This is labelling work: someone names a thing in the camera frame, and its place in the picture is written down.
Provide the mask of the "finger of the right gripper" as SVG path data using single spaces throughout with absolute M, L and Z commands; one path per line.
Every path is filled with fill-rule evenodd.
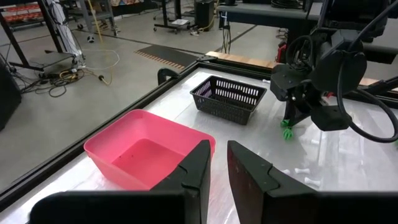
M 349 127 L 338 106 L 329 105 L 324 100 L 299 101 L 294 103 L 294 108 L 294 125 L 310 118 L 322 131 L 339 131 Z
M 298 88 L 302 80 L 303 73 L 289 65 L 279 64 L 272 69 L 270 89 L 279 101 L 285 102 L 284 119 L 290 121 L 289 125 L 294 125 L 294 103 L 302 101 Z

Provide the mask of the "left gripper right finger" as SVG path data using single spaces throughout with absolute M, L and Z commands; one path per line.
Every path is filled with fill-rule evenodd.
M 398 192 L 317 191 L 237 141 L 227 160 L 240 224 L 398 224 Z

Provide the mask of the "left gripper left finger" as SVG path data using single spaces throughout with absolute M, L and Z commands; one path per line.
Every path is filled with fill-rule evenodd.
M 203 224 L 210 169 L 210 142 L 202 140 L 149 191 L 55 193 L 33 206 L 29 224 Z

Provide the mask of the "red black equipment box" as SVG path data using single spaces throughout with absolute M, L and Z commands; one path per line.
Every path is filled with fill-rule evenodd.
M 277 55 L 275 61 L 277 63 L 285 63 L 285 52 L 287 48 L 286 41 L 282 41 L 278 44 Z

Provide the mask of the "light wooden table board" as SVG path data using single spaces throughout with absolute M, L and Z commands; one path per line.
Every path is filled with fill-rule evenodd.
M 277 62 L 269 61 L 269 60 L 260 60 L 256 58 L 247 58 L 239 55 L 231 55 L 231 54 L 225 54 L 225 53 L 220 53 L 220 52 L 208 52 L 206 55 L 217 57 L 223 60 L 229 60 L 232 62 L 239 62 L 239 63 L 245 63 L 249 65 L 257 65 L 260 67 L 265 67 L 265 68 L 274 68 L 276 65 L 278 65 Z

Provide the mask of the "pink plastic bin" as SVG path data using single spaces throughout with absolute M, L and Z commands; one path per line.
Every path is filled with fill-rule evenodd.
M 101 173 L 126 190 L 149 190 L 202 140 L 213 136 L 146 110 L 132 110 L 89 138 L 83 148 Z

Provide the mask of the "black slotted plastic basket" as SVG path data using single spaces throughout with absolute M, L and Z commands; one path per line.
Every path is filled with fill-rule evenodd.
M 266 92 L 263 87 L 210 76 L 190 94 L 198 110 L 246 125 Z

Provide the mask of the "grey desk with pole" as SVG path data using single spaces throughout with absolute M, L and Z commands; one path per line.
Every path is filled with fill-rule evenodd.
M 302 9 L 274 8 L 268 4 L 221 5 L 218 10 L 226 14 L 229 22 L 300 30 L 303 27 L 311 29 L 317 24 L 321 8 L 322 3 L 313 3 L 307 19 L 307 12 Z

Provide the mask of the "black computer tower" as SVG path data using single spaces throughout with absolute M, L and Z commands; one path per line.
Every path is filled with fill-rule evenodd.
M 195 24 L 198 28 L 208 32 L 213 27 L 215 0 L 195 0 Z

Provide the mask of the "black orange-striped floor mat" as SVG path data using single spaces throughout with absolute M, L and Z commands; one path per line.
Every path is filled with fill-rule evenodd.
M 183 70 L 197 60 L 197 56 L 187 54 L 169 47 L 151 45 L 134 52 L 142 57 L 154 60 L 164 65 Z

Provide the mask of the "black rolling stand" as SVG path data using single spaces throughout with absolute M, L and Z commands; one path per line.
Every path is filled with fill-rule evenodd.
M 162 23 L 154 24 L 153 31 L 156 32 L 158 29 L 163 28 L 172 31 L 174 34 L 177 34 L 182 30 L 189 30 L 191 21 L 183 26 L 172 25 L 174 20 L 182 19 L 181 0 L 170 0 L 174 3 L 174 19 L 171 19 L 167 14 L 167 1 L 168 0 L 161 0 Z

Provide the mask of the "grey metal cart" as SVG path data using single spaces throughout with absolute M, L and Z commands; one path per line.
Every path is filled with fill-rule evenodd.
M 86 29 L 90 35 L 96 31 L 93 16 L 87 0 L 66 0 L 67 12 L 77 23 L 78 30 Z M 119 34 L 119 29 L 114 21 L 113 9 L 110 0 L 91 0 L 99 29 L 110 29 L 114 36 Z

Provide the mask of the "yellow pole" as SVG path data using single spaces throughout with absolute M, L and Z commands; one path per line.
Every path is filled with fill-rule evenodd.
M 99 24 L 98 24 L 98 20 L 97 20 L 97 17 L 96 17 L 96 11 L 93 9 L 93 5 L 91 3 L 91 0 L 87 0 L 87 1 L 88 1 L 89 6 L 90 6 L 90 11 L 91 11 L 91 14 L 92 14 L 93 19 L 94 19 L 96 31 L 97 31 L 98 36 L 99 36 L 99 41 L 100 41 L 101 45 L 103 45 L 104 42 L 103 42 L 103 38 L 102 38 L 102 35 L 101 35 L 100 27 L 99 27 Z

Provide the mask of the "black cabinet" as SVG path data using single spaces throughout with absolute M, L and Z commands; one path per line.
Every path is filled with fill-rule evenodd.
M 6 63 L 0 59 L 0 131 L 2 131 L 22 100 Z

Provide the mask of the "black metal stand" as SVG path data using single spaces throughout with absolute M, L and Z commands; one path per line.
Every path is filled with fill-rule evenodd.
M 7 38 L 10 41 L 10 46 L 15 50 L 15 53 L 17 54 L 19 61 L 18 62 L 11 62 L 7 61 L 6 63 L 10 65 L 11 67 L 19 67 L 19 68 L 26 68 L 29 70 L 35 70 L 38 72 L 44 72 L 47 67 L 51 67 L 57 63 L 63 62 L 65 60 L 70 59 L 72 61 L 72 67 L 73 68 L 78 68 L 82 67 L 85 65 L 85 62 L 83 65 L 76 66 L 74 64 L 74 56 L 66 53 L 64 45 L 62 43 L 62 40 L 59 36 L 58 30 L 55 27 L 55 24 L 52 22 L 52 19 L 50 17 L 50 14 L 48 12 L 48 5 L 45 2 L 45 0 L 34 0 L 37 1 L 40 9 L 42 11 L 42 15 L 44 17 L 44 22 L 45 25 L 47 26 L 47 29 L 50 32 L 50 36 L 54 42 L 55 51 L 51 50 L 46 50 L 45 55 L 37 58 L 33 58 L 33 60 L 29 61 L 25 54 L 23 53 L 19 43 L 17 42 L 13 31 L 10 30 L 8 24 L 4 20 L 3 16 L 0 14 L 0 25 L 2 29 L 4 30 L 4 33 L 6 34 Z

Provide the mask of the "red storage shelf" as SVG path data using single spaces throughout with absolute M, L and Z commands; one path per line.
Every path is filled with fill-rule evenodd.
M 10 30 L 16 31 L 32 26 L 43 26 L 44 17 L 37 1 L 0 0 L 0 14 Z

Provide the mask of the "black frame clamp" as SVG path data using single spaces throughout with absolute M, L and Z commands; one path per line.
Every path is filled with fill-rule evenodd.
M 178 78 L 180 74 L 176 72 L 175 70 L 172 70 L 170 68 L 161 68 L 157 72 L 157 83 L 158 86 L 163 85 L 164 83 L 167 83 L 168 80 L 174 80 Z

